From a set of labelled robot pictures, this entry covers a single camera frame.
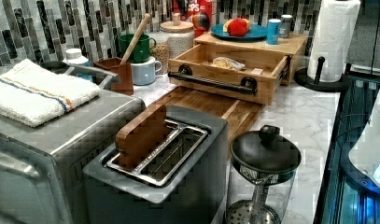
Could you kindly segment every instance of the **towel stripe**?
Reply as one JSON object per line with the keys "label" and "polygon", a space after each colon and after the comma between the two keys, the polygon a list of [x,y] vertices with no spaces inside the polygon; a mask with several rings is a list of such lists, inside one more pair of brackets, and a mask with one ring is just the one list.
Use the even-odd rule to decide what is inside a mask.
{"label": "towel stripe", "polygon": [[28,90],[24,87],[20,87],[18,84],[15,84],[13,82],[8,82],[7,80],[3,80],[2,78],[0,78],[0,82],[2,83],[5,83],[5,84],[8,84],[14,88],[17,88],[17,89],[20,89],[20,90],[23,90],[23,91],[27,91],[29,93],[33,93],[33,94],[38,94],[38,95],[41,95],[45,98],[49,98],[49,99],[52,99],[52,100],[56,100],[61,106],[62,108],[64,109],[64,113],[67,113],[69,111],[69,108],[67,107],[67,105],[64,103],[63,100],[59,99],[58,97],[54,97],[54,96],[48,96],[46,95],[45,93],[43,92],[35,92],[35,91],[31,91],[31,90]]}
{"label": "towel stripe", "polygon": [[64,100],[66,101],[66,103],[67,103],[67,105],[68,105],[68,107],[69,107],[69,110],[72,110],[72,109],[74,108],[74,107],[73,107],[73,104],[71,103],[71,101],[70,101],[67,97],[65,97],[65,96],[55,95],[55,94],[50,93],[50,92],[48,92],[48,91],[42,91],[42,90],[36,89],[36,88],[34,88],[34,87],[28,87],[28,86],[26,86],[26,85],[23,85],[23,84],[20,83],[19,81],[12,80],[12,79],[10,79],[10,78],[8,78],[8,77],[2,77],[2,78],[5,79],[5,80],[8,80],[8,81],[10,81],[10,82],[17,83],[17,84],[23,86],[24,88],[30,89],[30,90],[32,90],[32,91],[34,91],[34,92],[40,91],[40,92],[44,92],[45,94],[49,95],[50,97],[58,97],[58,98],[62,98],[62,99],[64,99]]}

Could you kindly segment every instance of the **paper towel holder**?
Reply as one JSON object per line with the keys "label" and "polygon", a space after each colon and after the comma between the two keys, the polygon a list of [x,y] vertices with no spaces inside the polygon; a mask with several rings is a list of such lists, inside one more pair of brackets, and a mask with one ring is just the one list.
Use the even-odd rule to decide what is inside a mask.
{"label": "paper towel holder", "polygon": [[320,75],[323,69],[324,57],[317,59],[317,71],[315,79],[308,76],[308,68],[303,68],[295,73],[294,80],[300,85],[313,91],[324,92],[345,92],[349,88],[350,79],[346,75],[341,75],[341,78],[335,82],[321,82]]}

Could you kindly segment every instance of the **red fruit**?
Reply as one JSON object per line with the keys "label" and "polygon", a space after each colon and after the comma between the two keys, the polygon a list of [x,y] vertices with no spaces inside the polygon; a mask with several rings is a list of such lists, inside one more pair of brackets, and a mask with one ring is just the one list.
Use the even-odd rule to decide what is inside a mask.
{"label": "red fruit", "polygon": [[247,23],[246,21],[238,18],[233,20],[227,28],[227,32],[230,36],[243,37],[247,34]]}

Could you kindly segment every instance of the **blue plate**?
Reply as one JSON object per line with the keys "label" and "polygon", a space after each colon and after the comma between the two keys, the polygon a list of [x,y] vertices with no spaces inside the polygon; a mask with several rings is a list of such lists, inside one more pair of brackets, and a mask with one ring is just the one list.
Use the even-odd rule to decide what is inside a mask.
{"label": "blue plate", "polygon": [[213,26],[210,31],[213,35],[220,39],[236,40],[236,41],[251,41],[260,40],[266,37],[268,29],[260,25],[251,24],[251,29],[243,37],[230,36],[227,32],[223,31],[224,24],[218,24]]}

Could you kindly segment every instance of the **kitchen counter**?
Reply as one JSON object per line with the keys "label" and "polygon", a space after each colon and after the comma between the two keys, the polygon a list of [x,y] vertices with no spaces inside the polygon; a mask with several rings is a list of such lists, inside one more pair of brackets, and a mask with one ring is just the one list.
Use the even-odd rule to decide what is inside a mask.
{"label": "kitchen counter", "polygon": [[[150,105],[174,87],[167,76],[158,76],[151,85],[134,86],[134,96]],[[285,224],[313,222],[339,96],[339,93],[311,91],[297,83],[281,86],[273,103],[264,107],[251,127],[251,130],[259,130],[264,124],[279,127],[281,135],[302,153],[303,160],[283,218]],[[222,222],[224,210],[225,204],[222,204],[212,223]]]}

